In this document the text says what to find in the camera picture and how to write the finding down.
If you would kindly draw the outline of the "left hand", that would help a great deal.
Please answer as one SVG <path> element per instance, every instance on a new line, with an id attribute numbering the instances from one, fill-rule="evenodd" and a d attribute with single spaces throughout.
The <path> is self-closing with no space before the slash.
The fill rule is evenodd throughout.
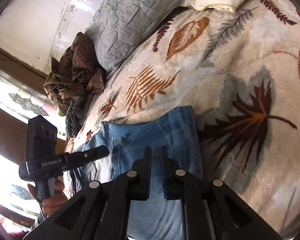
<path id="1" fill-rule="evenodd" d="M 67 196 L 63 192 L 64 183 L 62 181 L 56 180 L 54 188 L 55 195 L 42 201 L 42 211 L 47 217 L 51 216 L 68 201 Z"/>

